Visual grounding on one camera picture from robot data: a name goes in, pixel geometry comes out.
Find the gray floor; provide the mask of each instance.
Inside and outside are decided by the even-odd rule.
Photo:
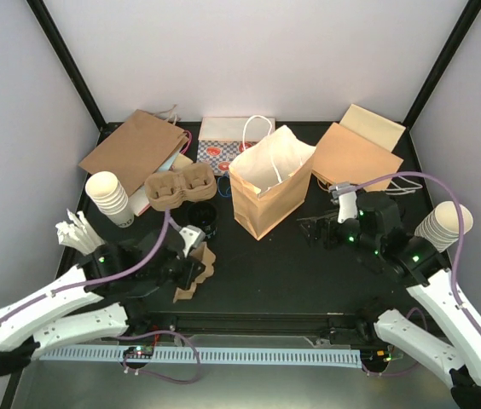
[[[389,370],[395,372],[411,363],[407,357],[393,362]],[[153,365],[153,369],[183,378],[194,373],[193,367],[174,364]],[[457,407],[445,386],[422,367],[406,377],[381,379],[368,378],[355,369],[325,367],[220,365],[205,366],[204,370],[205,376],[198,383],[178,386],[152,377],[126,375],[119,364],[36,362],[21,379],[13,408]]]

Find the paper bag handle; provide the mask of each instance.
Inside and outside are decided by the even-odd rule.
[[[271,121],[269,121],[268,118],[264,117],[263,115],[252,115],[246,121],[246,123],[244,124],[244,129],[242,130],[242,149],[243,149],[243,151],[246,151],[246,128],[248,128],[248,124],[250,123],[250,121],[252,121],[255,118],[265,119],[267,121],[267,123],[269,124],[269,131],[267,132],[266,136],[271,135],[271,130],[273,130],[273,123]],[[272,145],[271,145],[270,151],[271,151],[271,164],[273,165],[273,169],[275,170],[276,178],[278,179],[279,183],[282,183],[281,174],[279,173],[278,169],[276,168],[275,160],[273,159],[273,146]]]

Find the red logo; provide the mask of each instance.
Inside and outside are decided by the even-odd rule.
[[[249,147],[253,147],[253,146],[254,146],[254,144],[251,143],[251,142],[245,142],[244,144],[246,145],[246,149],[248,149]],[[244,149],[244,146],[242,145],[242,142],[241,142],[241,143],[239,144],[239,152],[240,152],[240,153],[243,153],[244,150],[245,150],[245,149]]]
[[[217,156],[222,152],[222,149],[219,147],[208,147],[206,149],[206,153],[208,153],[210,156]]]
[[[217,168],[223,172],[227,172],[229,170],[229,162],[220,162],[217,165]]]

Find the blue cable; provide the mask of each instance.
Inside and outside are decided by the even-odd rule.
[[[225,193],[222,193],[222,190],[220,189],[220,181],[224,178],[227,177],[229,179],[229,173],[225,172],[223,175],[218,177],[216,184],[217,184],[217,192],[220,193],[220,196],[223,198],[229,199],[233,195],[231,194],[231,186],[229,186],[227,189],[225,189]]]

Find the stack of paper cups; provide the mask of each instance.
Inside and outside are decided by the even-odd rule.
[[[85,183],[85,192],[98,210],[120,228],[129,227],[135,214],[129,206],[127,193],[112,172],[98,172]]]
[[[464,219],[464,233],[473,227],[473,216],[461,204]],[[453,202],[442,202],[430,213],[414,231],[415,236],[430,241],[440,253],[459,239],[459,218]]]

